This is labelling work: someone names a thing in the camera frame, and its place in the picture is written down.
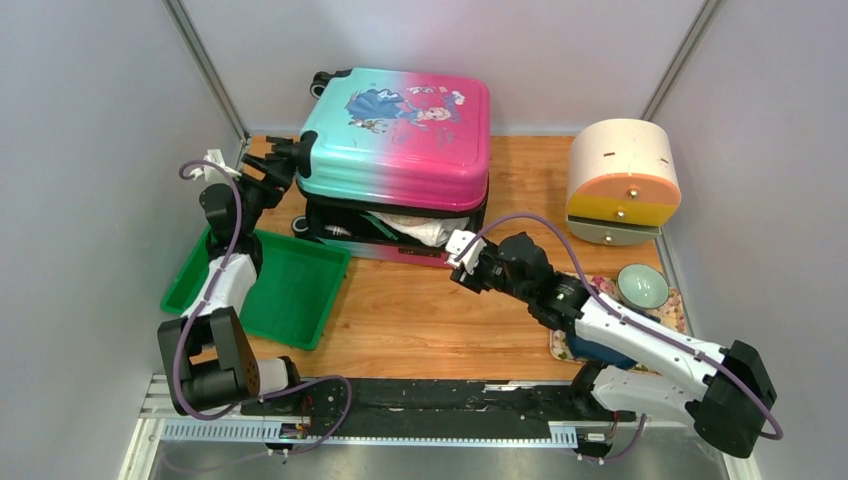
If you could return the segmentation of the green plastic tray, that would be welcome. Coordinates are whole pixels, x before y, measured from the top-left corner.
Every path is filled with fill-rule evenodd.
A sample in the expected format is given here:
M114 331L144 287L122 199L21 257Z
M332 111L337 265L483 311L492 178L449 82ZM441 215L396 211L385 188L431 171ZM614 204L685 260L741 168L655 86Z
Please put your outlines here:
M210 273L206 240L207 227L195 242L161 301L166 313L188 316L192 305L205 292ZM255 231L261 242L263 262L256 283L247 291L239 311L242 331L302 350L314 350L324 331L345 277L350 254L331 247L262 230ZM185 343L214 345L202 317L191 328L194 334Z

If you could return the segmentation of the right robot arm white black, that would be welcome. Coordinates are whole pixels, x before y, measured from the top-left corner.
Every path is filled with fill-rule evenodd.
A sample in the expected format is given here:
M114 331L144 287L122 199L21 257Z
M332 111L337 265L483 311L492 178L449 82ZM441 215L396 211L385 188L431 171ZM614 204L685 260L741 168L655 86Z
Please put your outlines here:
M752 455L758 440L781 439L771 410L777 394L759 351L736 340L726 347L680 333L613 300L580 277L559 272L525 233L487 242L452 232L445 250L452 281L523 302L551 331L597 344L649 369L627 372L591 354L570 391L582 418L630 411L686 425L719 451Z

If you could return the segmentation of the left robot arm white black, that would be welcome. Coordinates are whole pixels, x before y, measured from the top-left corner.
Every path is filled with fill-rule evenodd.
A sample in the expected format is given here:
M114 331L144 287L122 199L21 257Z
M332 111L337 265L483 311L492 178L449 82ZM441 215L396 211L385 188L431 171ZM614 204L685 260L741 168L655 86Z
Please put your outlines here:
M239 318L263 265L256 223L289 190L297 164L252 155L243 160L263 178L227 166L217 150L178 170L183 180L208 184L199 196L209 224L208 266L196 298L179 318L159 326L157 339L175 410L204 421L264 399L291 415L306 398L294 362L286 356L257 359Z

